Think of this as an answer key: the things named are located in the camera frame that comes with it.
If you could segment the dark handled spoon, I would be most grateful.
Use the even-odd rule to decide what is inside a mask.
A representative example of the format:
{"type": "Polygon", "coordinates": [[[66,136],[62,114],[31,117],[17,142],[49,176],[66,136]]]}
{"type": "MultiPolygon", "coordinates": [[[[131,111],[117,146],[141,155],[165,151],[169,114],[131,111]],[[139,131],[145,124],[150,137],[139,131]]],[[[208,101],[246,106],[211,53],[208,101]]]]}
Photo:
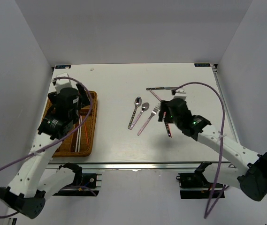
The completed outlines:
{"type": "Polygon", "coordinates": [[[133,110],[133,113],[132,113],[132,116],[131,116],[131,119],[130,119],[130,122],[128,124],[128,129],[130,128],[130,126],[132,125],[132,122],[134,120],[134,117],[136,115],[136,111],[137,109],[141,106],[142,104],[142,98],[139,96],[139,97],[136,97],[135,99],[135,102],[134,102],[134,105],[135,105],[135,108],[133,110]]]}

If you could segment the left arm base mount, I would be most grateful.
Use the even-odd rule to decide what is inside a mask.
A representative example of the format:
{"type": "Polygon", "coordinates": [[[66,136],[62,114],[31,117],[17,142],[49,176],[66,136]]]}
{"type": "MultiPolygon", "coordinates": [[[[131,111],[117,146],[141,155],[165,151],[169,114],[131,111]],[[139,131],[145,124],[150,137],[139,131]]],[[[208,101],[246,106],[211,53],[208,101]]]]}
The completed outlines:
{"type": "Polygon", "coordinates": [[[102,183],[102,174],[79,170],[74,177],[74,181],[63,187],[54,196],[91,196],[97,197],[102,183]]]}

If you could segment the white chopstick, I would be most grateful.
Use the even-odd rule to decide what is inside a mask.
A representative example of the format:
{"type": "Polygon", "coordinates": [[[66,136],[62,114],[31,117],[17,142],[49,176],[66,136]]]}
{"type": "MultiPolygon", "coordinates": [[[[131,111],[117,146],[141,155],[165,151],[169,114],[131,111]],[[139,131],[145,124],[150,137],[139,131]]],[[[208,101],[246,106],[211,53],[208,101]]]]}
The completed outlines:
{"type": "Polygon", "coordinates": [[[77,131],[77,143],[76,143],[76,152],[80,152],[80,144],[81,144],[81,131],[82,131],[82,126],[80,125],[82,123],[82,116],[79,117],[79,128],[77,131]]]}
{"type": "Polygon", "coordinates": [[[80,122],[79,122],[78,123],[77,136],[76,136],[75,152],[79,152],[79,148],[80,148],[80,135],[81,135],[81,128],[80,128],[80,122]]]}

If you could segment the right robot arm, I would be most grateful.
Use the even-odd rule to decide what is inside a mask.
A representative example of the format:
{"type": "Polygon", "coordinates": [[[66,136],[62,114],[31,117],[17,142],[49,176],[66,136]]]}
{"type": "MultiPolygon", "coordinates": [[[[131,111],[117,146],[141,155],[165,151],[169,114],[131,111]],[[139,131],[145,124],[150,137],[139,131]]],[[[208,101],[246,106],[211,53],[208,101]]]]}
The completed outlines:
{"type": "Polygon", "coordinates": [[[267,152],[259,154],[222,135],[209,120],[193,115],[185,100],[174,98],[160,104],[159,122],[175,124],[187,137],[211,148],[226,158],[234,168],[214,166],[203,162],[195,170],[195,182],[206,187],[217,179],[223,185],[232,186],[255,201],[267,194],[267,152]]]}

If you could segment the blue table label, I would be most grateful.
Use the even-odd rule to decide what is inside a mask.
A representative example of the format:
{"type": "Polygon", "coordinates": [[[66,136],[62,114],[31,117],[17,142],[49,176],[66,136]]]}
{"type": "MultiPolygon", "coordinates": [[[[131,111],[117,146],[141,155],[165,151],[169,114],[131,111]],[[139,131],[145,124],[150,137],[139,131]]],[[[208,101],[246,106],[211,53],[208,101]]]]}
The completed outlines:
{"type": "Polygon", "coordinates": [[[70,69],[71,65],[56,65],[55,69],[70,69]]]}
{"type": "Polygon", "coordinates": [[[210,67],[210,63],[194,63],[195,67],[210,67]]]}

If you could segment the pink handled fork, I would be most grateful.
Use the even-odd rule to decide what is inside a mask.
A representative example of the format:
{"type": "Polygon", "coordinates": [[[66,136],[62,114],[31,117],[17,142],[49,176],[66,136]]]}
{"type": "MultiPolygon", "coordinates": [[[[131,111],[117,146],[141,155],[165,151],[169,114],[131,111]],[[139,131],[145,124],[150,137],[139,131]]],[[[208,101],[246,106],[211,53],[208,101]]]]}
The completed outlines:
{"type": "Polygon", "coordinates": [[[137,133],[138,136],[141,135],[141,133],[143,132],[143,130],[146,128],[146,126],[148,125],[148,123],[150,122],[150,120],[157,114],[157,112],[158,112],[159,109],[160,109],[160,104],[158,104],[157,106],[155,106],[155,108],[152,110],[149,118],[146,120],[146,122],[143,124],[143,126],[138,131],[138,133],[137,133]]]}

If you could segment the pink handled spoon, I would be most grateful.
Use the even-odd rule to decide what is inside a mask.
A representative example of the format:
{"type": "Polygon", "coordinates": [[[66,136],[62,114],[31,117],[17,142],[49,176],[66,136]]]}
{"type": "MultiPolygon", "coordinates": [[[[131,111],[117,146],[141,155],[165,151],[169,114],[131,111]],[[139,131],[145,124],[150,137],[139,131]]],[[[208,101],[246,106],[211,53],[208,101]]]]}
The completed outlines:
{"type": "Polygon", "coordinates": [[[139,118],[142,116],[142,114],[147,111],[150,107],[150,104],[148,102],[145,102],[142,104],[141,106],[141,111],[139,112],[139,114],[137,115],[137,118],[133,121],[133,123],[131,124],[129,130],[132,130],[135,126],[135,124],[137,123],[137,121],[139,120],[139,118]]]}

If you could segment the aluminium table rail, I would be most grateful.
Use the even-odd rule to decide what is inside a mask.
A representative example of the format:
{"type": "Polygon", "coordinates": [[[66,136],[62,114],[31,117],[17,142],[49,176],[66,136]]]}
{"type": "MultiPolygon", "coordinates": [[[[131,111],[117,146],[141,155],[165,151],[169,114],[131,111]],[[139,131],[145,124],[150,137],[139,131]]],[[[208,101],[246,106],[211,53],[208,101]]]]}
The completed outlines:
{"type": "Polygon", "coordinates": [[[231,113],[230,113],[229,108],[228,108],[225,92],[223,91],[223,88],[222,88],[222,85],[221,85],[221,82],[220,82],[220,76],[219,76],[219,73],[218,73],[217,66],[218,66],[217,64],[213,64],[211,66],[213,74],[214,74],[214,77],[215,77],[216,85],[217,85],[218,91],[220,93],[220,96],[221,96],[221,98],[222,98],[222,100],[224,102],[225,113],[226,113],[227,119],[229,121],[230,130],[231,130],[231,132],[233,134],[234,140],[237,143],[240,143],[238,134],[236,132],[236,127],[235,127],[235,125],[233,123],[232,116],[231,116],[231,113]]]}

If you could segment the dark handled table knife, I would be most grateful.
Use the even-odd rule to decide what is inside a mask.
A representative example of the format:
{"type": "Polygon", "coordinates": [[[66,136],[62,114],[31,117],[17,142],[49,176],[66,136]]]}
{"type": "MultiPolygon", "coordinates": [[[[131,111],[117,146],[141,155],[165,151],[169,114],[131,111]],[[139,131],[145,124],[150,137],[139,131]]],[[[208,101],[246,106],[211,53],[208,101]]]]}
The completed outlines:
{"type": "Polygon", "coordinates": [[[147,91],[150,90],[174,90],[177,89],[177,87],[151,87],[151,88],[146,88],[147,91]]]}

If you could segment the right blue table label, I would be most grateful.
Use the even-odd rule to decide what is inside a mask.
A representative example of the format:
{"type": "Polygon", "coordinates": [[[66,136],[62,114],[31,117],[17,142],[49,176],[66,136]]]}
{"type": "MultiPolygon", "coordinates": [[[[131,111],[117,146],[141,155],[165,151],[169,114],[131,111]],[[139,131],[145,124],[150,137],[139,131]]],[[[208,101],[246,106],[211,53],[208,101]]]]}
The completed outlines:
{"type": "Polygon", "coordinates": [[[195,67],[210,67],[210,63],[194,63],[195,67]]]}

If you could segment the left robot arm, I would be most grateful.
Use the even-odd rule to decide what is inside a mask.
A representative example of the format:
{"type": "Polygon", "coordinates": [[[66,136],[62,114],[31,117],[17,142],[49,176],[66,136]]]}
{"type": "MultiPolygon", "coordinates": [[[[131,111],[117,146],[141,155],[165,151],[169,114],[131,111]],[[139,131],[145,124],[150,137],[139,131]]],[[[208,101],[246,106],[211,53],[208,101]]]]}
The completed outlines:
{"type": "Polygon", "coordinates": [[[30,219],[41,213],[51,196],[65,187],[78,187],[83,180],[82,168],[73,163],[60,166],[56,174],[41,180],[63,139],[76,131],[79,110],[93,103],[90,92],[79,82],[72,87],[70,81],[55,81],[54,86],[55,91],[48,94],[52,105],[38,127],[27,158],[9,184],[0,187],[0,200],[30,219]]]}

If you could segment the dark handled fork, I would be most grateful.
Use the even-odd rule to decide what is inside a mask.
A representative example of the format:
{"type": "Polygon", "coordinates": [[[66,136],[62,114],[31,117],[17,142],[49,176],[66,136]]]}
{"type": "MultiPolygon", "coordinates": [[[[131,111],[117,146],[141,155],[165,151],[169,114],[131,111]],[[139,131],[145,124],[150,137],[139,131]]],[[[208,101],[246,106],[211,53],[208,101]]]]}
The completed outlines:
{"type": "Polygon", "coordinates": [[[167,131],[168,137],[172,138],[172,134],[171,134],[171,131],[170,131],[169,124],[168,123],[165,123],[165,127],[166,127],[166,131],[167,131]]]}

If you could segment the left blue table label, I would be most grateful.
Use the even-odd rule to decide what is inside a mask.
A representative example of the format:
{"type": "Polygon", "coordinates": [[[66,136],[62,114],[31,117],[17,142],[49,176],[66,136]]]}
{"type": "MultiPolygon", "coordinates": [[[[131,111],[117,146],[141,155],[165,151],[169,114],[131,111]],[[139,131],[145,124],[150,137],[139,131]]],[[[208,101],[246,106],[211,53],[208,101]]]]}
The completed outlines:
{"type": "Polygon", "coordinates": [[[56,65],[55,69],[70,69],[71,65],[56,65]]]}

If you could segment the orange chopstick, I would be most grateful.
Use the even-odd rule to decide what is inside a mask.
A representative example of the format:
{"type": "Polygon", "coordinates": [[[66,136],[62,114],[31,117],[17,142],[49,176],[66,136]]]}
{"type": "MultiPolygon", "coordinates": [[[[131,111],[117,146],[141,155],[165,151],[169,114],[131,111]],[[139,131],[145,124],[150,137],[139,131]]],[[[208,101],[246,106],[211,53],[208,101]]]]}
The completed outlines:
{"type": "Polygon", "coordinates": [[[86,144],[89,146],[88,130],[85,123],[84,123],[84,132],[85,132],[86,144]]]}

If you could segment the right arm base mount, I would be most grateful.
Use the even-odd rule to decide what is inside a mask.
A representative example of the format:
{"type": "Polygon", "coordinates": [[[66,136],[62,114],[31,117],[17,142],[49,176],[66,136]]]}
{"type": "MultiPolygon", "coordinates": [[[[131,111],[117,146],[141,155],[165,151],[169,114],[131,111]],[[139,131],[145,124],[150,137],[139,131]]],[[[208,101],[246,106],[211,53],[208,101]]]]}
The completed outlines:
{"type": "Polygon", "coordinates": [[[181,199],[208,199],[213,187],[212,183],[195,173],[179,173],[176,180],[181,199]]]}

